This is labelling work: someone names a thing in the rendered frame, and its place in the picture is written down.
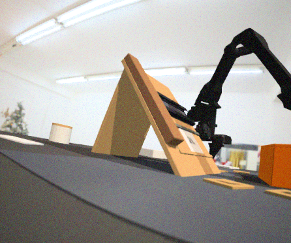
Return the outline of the cream cylindrical jar with orange lid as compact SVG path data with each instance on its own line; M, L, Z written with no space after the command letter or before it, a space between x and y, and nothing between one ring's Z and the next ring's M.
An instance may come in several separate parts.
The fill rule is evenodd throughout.
M69 144L72 133L72 127L59 123L52 123L49 140Z

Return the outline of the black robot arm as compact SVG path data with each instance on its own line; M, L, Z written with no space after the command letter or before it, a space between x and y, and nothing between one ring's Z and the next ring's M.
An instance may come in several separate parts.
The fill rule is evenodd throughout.
M236 48L239 44L243 46ZM237 34L232 42L224 48L224 54L211 80L202 87L194 102L195 106L192 106L187 112L187 117L194 120L194 122L201 122L202 119L216 121L217 109L222 108L222 106L218 105L221 98L222 85L228 73L239 56L252 53L264 64L278 83L281 88L278 98L282 101L284 108L291 111L291 74L269 50L265 38L253 29L247 28L240 34ZM205 103L202 103L202 101Z

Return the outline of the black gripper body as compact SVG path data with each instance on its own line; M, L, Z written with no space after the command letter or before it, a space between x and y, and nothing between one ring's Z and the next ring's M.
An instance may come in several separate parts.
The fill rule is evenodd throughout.
M224 134L218 134L215 135L215 128L217 127L216 121L214 120L208 120L208 119L202 119L201 122L198 122L198 125L203 125L206 123L209 128L209 137L206 137L205 135L200 137L200 140L205 141L212 141L212 143L215 144L232 144L232 138L228 135Z

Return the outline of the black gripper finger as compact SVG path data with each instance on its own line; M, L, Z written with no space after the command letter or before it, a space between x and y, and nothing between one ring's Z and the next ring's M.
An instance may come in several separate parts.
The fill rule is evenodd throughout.
M219 150L222 148L222 144L215 144L215 143L210 143L208 142L209 144L209 154L212 155L212 158L214 158L217 153L219 152Z

